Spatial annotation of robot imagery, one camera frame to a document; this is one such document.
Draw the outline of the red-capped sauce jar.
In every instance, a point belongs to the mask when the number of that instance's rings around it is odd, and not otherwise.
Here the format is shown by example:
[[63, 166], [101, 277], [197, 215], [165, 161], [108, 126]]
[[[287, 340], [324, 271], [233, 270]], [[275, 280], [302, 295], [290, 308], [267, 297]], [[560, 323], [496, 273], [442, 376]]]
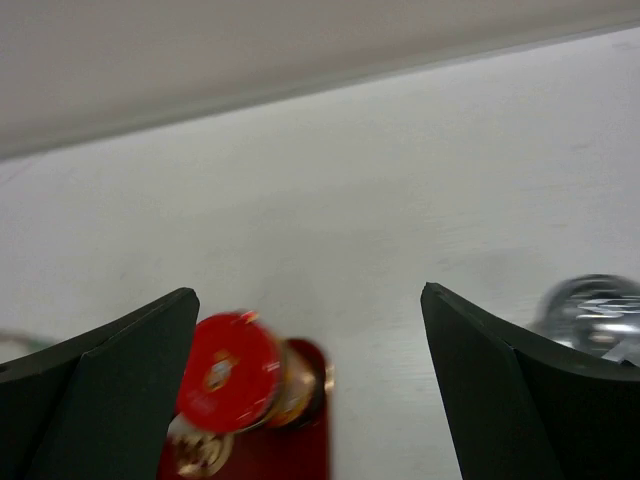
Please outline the red-capped sauce jar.
[[325, 397], [321, 362], [254, 311], [226, 311], [196, 325], [177, 411], [214, 433], [289, 428], [313, 418]]

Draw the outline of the grey-capped salt shaker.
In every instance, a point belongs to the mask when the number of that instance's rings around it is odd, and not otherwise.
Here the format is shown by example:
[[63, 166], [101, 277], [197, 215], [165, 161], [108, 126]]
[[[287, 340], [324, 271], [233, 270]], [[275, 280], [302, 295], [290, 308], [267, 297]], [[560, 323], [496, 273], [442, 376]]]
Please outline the grey-capped salt shaker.
[[565, 280], [544, 297], [530, 329], [617, 364], [639, 365], [639, 283], [612, 274]]

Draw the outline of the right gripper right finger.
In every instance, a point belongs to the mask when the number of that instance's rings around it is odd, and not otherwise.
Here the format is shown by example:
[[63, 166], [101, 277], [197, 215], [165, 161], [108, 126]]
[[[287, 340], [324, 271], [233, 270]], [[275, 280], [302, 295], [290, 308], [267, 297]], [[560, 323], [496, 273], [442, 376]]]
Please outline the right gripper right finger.
[[463, 478], [638, 478], [637, 363], [561, 345], [437, 283], [420, 302]]

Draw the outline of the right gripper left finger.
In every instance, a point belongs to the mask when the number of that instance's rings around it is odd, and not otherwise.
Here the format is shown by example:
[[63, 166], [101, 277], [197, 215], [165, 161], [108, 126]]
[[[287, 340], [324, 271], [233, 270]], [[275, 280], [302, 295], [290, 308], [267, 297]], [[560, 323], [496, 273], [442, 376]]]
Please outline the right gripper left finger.
[[3, 363], [2, 478], [155, 478], [199, 307], [182, 287]]

